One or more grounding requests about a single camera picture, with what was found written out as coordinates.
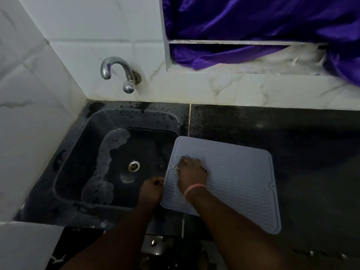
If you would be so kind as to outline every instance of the sink drain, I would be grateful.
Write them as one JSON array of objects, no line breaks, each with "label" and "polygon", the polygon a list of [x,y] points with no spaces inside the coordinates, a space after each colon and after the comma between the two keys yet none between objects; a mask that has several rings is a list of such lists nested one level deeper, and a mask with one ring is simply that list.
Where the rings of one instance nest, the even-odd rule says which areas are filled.
[{"label": "sink drain", "polygon": [[140,168],[140,163],[134,160],[129,164],[127,169],[129,172],[137,172],[139,168]]}]

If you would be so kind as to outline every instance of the black stone sink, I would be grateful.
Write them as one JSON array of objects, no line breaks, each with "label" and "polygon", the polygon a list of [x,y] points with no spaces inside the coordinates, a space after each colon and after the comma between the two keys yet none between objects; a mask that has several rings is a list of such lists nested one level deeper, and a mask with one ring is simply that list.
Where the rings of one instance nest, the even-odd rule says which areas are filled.
[{"label": "black stone sink", "polygon": [[[143,181],[165,176],[178,128],[177,118],[166,112],[118,109],[93,114],[53,191],[64,200],[133,208]],[[138,163],[129,169],[133,161]]]}]

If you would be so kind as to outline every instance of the faucet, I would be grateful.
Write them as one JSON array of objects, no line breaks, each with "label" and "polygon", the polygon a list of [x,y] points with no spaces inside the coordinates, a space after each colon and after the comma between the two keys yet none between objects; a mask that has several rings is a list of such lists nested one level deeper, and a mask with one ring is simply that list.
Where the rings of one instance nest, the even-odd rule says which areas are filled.
[{"label": "faucet", "polygon": [[120,64],[124,68],[127,81],[124,82],[122,88],[125,93],[131,94],[135,90],[136,84],[141,82],[141,76],[138,72],[132,70],[124,59],[119,57],[108,57],[104,59],[100,68],[101,76],[105,80],[111,79],[111,66],[114,63]]}]

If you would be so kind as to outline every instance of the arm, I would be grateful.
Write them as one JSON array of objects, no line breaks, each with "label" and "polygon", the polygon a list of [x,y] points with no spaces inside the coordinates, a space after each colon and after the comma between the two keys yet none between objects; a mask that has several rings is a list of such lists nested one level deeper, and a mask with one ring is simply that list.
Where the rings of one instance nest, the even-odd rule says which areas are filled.
[{"label": "arm", "polygon": [[163,181],[159,177],[144,181],[137,206],[61,270],[136,269],[146,229],[153,210],[161,201]]},{"label": "arm", "polygon": [[[182,193],[193,184],[206,184],[207,172],[200,160],[182,158],[178,187]],[[229,270],[285,269],[271,236],[255,223],[213,196],[206,188],[188,191],[187,201],[205,222]]]}]

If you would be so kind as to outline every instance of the hand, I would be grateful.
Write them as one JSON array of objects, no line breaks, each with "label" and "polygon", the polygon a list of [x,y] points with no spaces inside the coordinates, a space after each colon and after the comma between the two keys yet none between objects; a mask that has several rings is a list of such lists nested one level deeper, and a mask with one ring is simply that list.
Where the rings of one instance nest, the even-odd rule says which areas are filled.
[{"label": "hand", "polygon": [[206,185],[208,172],[201,166],[199,159],[182,157],[178,164],[178,188],[182,194],[194,184]]},{"label": "hand", "polygon": [[139,203],[154,209],[162,199],[163,177],[152,177],[143,182],[140,188]]}]

